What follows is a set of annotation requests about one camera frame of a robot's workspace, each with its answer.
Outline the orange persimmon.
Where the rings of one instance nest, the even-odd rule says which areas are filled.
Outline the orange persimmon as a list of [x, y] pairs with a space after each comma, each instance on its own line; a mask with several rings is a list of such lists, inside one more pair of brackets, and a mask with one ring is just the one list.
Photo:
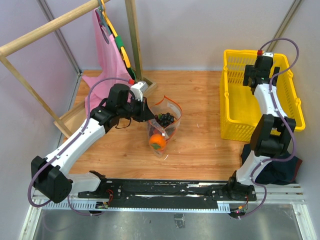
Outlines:
[[149, 138], [149, 145], [156, 151], [162, 151], [166, 148], [167, 141], [162, 134], [156, 133]]

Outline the black grape bunch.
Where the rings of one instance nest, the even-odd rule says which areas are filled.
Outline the black grape bunch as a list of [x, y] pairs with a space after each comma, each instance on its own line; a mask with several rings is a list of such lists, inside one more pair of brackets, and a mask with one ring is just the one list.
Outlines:
[[162, 127], [166, 128], [169, 125], [173, 124], [176, 120], [173, 114], [170, 112], [167, 113], [159, 113], [155, 115], [156, 122]]

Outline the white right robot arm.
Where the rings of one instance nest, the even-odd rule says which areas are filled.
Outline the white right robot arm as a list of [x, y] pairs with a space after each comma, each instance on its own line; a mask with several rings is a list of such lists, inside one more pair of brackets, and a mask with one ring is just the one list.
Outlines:
[[250, 153], [243, 165], [229, 178], [226, 193], [232, 200], [256, 200], [254, 184], [267, 164], [279, 160], [293, 140], [296, 121], [289, 118], [277, 96], [279, 67], [274, 54], [259, 51], [253, 65], [246, 65], [243, 85], [250, 87], [262, 116], [250, 138]]

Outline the clear zip bag orange zipper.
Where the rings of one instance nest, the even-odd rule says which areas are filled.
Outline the clear zip bag orange zipper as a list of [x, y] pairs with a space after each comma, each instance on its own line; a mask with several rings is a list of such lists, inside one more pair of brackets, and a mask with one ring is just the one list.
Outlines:
[[174, 100], [164, 96], [150, 108], [154, 119], [147, 122], [148, 144], [157, 157], [162, 157], [181, 123], [183, 110]]

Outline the watermelon slice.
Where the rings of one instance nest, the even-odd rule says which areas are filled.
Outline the watermelon slice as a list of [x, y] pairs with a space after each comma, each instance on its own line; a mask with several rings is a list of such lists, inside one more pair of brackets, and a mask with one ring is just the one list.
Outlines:
[[153, 135], [162, 135], [163, 134], [159, 129], [157, 129], [157, 128], [153, 127], [153, 126], [150, 127], [148, 133], [149, 133], [150, 137], [153, 136]]

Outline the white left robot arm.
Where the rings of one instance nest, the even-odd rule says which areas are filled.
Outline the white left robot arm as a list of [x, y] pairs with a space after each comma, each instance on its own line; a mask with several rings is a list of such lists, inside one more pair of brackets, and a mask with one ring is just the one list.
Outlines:
[[88, 118], [67, 141], [46, 157], [36, 156], [31, 161], [29, 187], [56, 204], [70, 194], [81, 192], [90, 192], [96, 198], [103, 197], [107, 193], [107, 185], [102, 182], [102, 175], [93, 172], [70, 174], [70, 169], [91, 145], [116, 127], [120, 119], [139, 123], [154, 119], [144, 96], [147, 89], [148, 84], [144, 81], [132, 86], [114, 84], [108, 97], [90, 110]]

